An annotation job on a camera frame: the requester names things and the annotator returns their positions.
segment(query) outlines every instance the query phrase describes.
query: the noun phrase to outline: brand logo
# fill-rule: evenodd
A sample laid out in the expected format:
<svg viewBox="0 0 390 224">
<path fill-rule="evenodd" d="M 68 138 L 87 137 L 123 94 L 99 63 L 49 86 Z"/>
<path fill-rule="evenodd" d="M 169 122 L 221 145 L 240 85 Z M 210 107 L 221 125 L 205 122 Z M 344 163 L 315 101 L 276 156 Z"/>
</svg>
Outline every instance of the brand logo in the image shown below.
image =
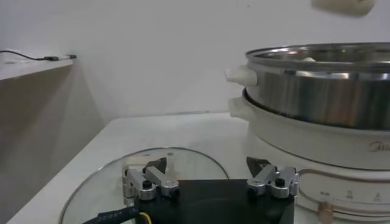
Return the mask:
<svg viewBox="0 0 390 224">
<path fill-rule="evenodd" d="M 390 152 L 390 145 L 383 142 L 371 142 L 369 146 L 370 152 Z"/>
</svg>

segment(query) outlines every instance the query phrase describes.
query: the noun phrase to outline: wall shelf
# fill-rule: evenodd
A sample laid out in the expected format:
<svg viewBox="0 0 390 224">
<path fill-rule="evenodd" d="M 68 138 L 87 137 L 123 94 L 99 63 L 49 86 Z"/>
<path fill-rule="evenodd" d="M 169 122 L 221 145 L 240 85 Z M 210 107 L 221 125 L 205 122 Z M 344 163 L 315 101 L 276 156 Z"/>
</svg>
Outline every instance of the wall shelf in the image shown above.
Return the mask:
<svg viewBox="0 0 390 224">
<path fill-rule="evenodd" d="M 28 63 L 2 64 L 0 65 L 0 80 L 11 79 L 36 72 L 71 66 L 72 60 L 62 61 L 31 61 Z"/>
</svg>

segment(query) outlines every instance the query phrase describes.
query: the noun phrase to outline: silver clamp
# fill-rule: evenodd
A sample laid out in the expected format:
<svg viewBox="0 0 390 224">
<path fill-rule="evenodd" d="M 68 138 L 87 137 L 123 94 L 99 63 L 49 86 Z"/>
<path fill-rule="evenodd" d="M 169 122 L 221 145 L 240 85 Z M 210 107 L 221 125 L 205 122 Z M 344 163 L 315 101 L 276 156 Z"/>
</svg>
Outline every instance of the silver clamp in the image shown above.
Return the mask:
<svg viewBox="0 0 390 224">
<path fill-rule="evenodd" d="M 157 187 L 164 197 L 175 199 L 180 195 L 179 182 L 168 178 L 156 167 L 150 166 L 145 175 L 136 169 L 122 171 L 124 204 L 130 206 L 130 199 L 138 196 L 142 201 L 153 200 L 157 196 Z"/>
<path fill-rule="evenodd" d="M 156 197 L 156 185 L 145 179 L 142 173 L 136 169 L 127 170 L 127 182 L 130 184 L 129 192 L 137 194 L 142 201 L 152 200 Z"/>
<path fill-rule="evenodd" d="M 247 180 L 248 189 L 256 196 L 266 193 L 271 188 L 271 194 L 276 198 L 287 198 L 298 195 L 298 173 L 293 167 L 285 167 L 282 171 L 271 164 L 262 169 L 253 179 Z"/>
<path fill-rule="evenodd" d="M 145 177 L 160 187 L 162 196 L 169 198 L 177 198 L 179 196 L 179 182 L 168 178 L 156 167 L 150 166 L 146 168 Z"/>
</svg>

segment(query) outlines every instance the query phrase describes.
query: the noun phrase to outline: pot handle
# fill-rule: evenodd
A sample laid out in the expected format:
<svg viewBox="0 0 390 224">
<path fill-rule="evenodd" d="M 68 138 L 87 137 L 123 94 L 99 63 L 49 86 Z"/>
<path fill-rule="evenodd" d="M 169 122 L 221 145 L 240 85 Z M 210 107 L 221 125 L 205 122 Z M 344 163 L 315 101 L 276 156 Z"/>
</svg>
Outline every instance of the pot handle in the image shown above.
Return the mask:
<svg viewBox="0 0 390 224">
<path fill-rule="evenodd" d="M 249 69 L 246 65 L 225 69 L 225 78 L 228 82 L 235 82 L 242 86 L 257 85 L 256 72 Z"/>
<path fill-rule="evenodd" d="M 229 113 L 231 117 L 238 117 L 249 122 L 256 118 L 253 108 L 248 106 L 242 96 L 229 99 Z"/>
</svg>

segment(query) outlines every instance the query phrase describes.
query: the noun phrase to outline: yellow wire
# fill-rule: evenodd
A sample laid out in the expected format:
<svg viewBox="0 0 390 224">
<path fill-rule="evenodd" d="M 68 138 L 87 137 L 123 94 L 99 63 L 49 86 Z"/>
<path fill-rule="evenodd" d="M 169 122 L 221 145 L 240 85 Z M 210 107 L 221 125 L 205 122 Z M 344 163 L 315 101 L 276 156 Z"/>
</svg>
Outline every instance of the yellow wire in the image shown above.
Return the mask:
<svg viewBox="0 0 390 224">
<path fill-rule="evenodd" d="M 151 217 L 150 217 L 147 213 L 145 213 L 145 212 L 140 212 L 140 215 L 142 215 L 143 217 L 146 218 L 147 224 L 152 224 Z"/>
</svg>

